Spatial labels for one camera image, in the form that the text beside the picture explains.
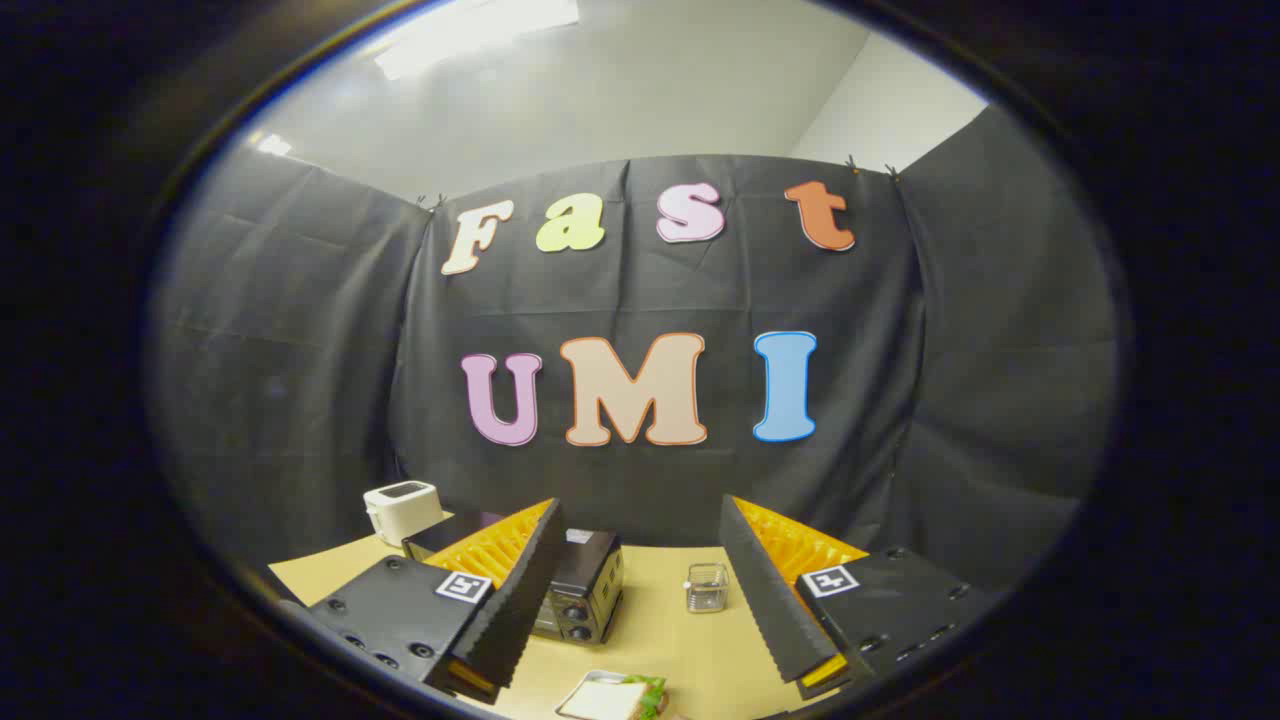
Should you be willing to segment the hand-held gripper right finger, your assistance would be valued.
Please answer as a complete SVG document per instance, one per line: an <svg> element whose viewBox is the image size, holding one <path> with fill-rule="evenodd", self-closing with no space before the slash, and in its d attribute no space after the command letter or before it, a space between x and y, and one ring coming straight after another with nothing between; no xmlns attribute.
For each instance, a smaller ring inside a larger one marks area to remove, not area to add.
<svg viewBox="0 0 1280 720"><path fill-rule="evenodd" d="M908 667L995 602L901 546L859 550L732 495L719 543L781 679L804 700Z"/></svg>

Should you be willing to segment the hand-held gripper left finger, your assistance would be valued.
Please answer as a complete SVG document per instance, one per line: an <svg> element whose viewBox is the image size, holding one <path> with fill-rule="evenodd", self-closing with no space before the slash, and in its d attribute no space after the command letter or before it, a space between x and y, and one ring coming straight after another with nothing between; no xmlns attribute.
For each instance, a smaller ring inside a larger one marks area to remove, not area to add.
<svg viewBox="0 0 1280 720"><path fill-rule="evenodd" d="M330 647L415 688L493 705L509 687L566 544L547 498L425 559L387 555L305 610Z"/></svg>

